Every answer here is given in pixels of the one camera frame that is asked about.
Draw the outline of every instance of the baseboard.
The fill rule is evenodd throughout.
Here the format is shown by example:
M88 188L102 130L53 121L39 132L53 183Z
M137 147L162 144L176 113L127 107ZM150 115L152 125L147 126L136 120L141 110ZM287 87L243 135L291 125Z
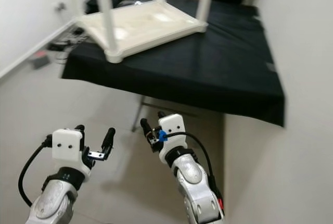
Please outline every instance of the baseboard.
M16 61L14 61L12 64L10 64L8 67L6 67L4 70L0 72L0 80L4 78L6 75L8 75L11 71L13 71L16 67L18 67L21 63L23 63L25 60L27 60L31 55L33 55L35 52L42 49L46 44L48 44L50 41L52 41L54 38L62 34L65 30L67 30L69 27L71 27L74 24L74 20L69 21L64 26L60 27L58 30L53 32L51 35L46 37L44 40L36 44L34 47L32 47L30 50L28 50L26 53L24 53L22 56L20 56Z

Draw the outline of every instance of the black cable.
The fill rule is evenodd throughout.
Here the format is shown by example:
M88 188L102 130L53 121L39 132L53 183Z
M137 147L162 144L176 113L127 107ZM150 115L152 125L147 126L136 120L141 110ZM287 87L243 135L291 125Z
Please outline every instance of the black cable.
M213 174L212 164L210 163L209 155L208 155L204 145L199 141L198 138L196 138L193 134L188 133L188 132L175 132L175 133L171 133L171 134L165 134L163 137L168 138L168 137L173 137L173 136L176 136L176 135L189 136L199 144L199 146L202 149L202 151L204 153L204 156L207 160L207 165L208 165L208 170L209 170L209 176L208 176L209 186L210 186L211 190L215 193L216 197L218 199L220 199L222 201L222 204L223 204L223 198L222 198L222 195L219 191L219 188L216 186L216 181L215 181L215 177L214 177L214 174Z
M72 45L68 46L67 48L64 49L64 51L59 52L56 56L55 56L55 63L56 64L60 64L60 65L65 65L66 61L68 59L68 55L69 53L74 50L80 43L84 42L85 40L88 39L88 35L85 33L82 33L80 35L75 35L73 39L70 39L70 41L72 42Z
M40 151L45 148L47 146L46 144L46 141L43 142L37 149L36 151L32 154L32 156L29 158L29 160L26 162L26 164L24 165L22 171L21 171L21 174L20 174L20 177L19 177L19 183L18 183L18 186L19 186L19 192L20 192L20 195L22 197L22 199L25 201L25 203L27 203L27 205L29 207L31 207L32 203L31 201L29 200L29 198L27 197L27 195L25 194L24 192L24 188L23 188L23 178L25 176L25 173L27 172L31 162L34 160L34 158L36 158L36 156L40 153Z
M202 149L202 151L204 153L204 156L205 156L205 158L207 160L209 175L213 176L213 169L212 169L212 165L210 163L209 155L208 155L208 153L207 153L204 145L199 141L199 139L196 138L193 134L188 133L188 132L175 132L175 133L171 133L171 134L166 134L163 137L168 138L168 137L173 137L173 136L176 136L176 135L187 135L187 136L191 137L193 140L195 140L199 144L199 146Z

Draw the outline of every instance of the blue clip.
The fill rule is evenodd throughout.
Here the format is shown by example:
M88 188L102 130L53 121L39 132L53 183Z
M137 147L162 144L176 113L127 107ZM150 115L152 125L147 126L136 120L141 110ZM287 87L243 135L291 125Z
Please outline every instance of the blue clip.
M166 137L163 137L164 135L166 135L167 133L165 133L163 130L160 130L160 132L159 132L159 137L158 137L158 141L159 142L165 142L165 141L167 141L168 140L168 138L166 138Z

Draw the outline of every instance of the black tablecloth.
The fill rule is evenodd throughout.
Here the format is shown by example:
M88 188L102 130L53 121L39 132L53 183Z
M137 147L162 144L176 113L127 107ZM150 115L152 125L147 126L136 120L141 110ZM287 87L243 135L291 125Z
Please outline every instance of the black tablecloth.
M195 15L196 0L168 2ZM107 62L98 45L82 43L69 54L62 78L283 126L285 97L256 8L213 1L208 23L206 33L149 49L120 64Z

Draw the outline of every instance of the wall outlet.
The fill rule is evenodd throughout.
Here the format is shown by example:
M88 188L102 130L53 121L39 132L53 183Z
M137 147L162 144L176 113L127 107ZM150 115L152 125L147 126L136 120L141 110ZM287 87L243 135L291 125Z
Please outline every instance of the wall outlet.
M64 2L55 2L53 3L53 8L56 12L61 12L67 9L67 6Z

